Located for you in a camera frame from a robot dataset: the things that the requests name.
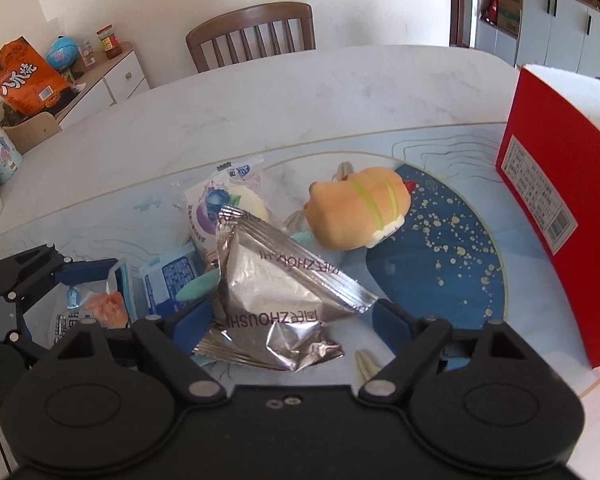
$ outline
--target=wooden chair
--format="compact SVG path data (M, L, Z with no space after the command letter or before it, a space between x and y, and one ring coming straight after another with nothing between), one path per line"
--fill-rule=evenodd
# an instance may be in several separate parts
M42 112L18 126L5 126L3 129L16 150L24 155L49 137L53 137L61 128L53 115Z
M311 6L297 2L278 2L247 7L212 18L187 34L187 47L189 47L193 63L196 64L198 72L207 72L209 70L209 65L206 62L205 54L202 51L202 44L211 41L214 53L216 54L216 60L218 61L218 66L222 67L224 66L224 59L222 58L222 53L217 40L224 36L229 48L231 63L236 64L238 63L238 55L231 38L231 33L239 32L240 42L244 49L244 57L247 61L250 61L253 59L253 56L251 54L245 30L253 27L260 57L267 57L264 40L262 39L259 27L259 25L267 23L272 50L275 56L280 54L281 51L276 35L276 29L274 28L274 22L282 22L286 39L286 49L289 52L295 52L296 46L294 45L294 40L291 35L289 20L300 20L302 45L305 50L315 50L314 16L312 14Z

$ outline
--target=blue globe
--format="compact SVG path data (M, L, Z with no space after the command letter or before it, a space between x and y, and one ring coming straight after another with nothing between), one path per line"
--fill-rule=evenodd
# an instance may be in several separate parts
M78 45L71 38L60 36L51 45L48 54L46 54L46 62L53 68L62 72L69 68L78 57Z

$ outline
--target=orange bag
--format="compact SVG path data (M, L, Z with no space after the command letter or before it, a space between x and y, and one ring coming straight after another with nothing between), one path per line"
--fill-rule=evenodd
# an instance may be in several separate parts
M0 49L0 95L26 116L57 114L75 97L62 76L23 37Z

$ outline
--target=squishy hot dog toy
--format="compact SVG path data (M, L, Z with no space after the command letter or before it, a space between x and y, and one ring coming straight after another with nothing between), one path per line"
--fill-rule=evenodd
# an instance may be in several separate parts
M387 168L350 173L340 182L314 182L304 215L315 238L328 249L371 248L404 224L411 206L410 184Z

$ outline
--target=foil wrapper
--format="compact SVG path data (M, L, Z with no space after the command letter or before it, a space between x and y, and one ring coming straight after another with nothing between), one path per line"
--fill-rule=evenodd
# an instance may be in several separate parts
M224 206L216 230L216 322L196 353L271 370L301 370L344 354L324 327L378 297L275 227Z

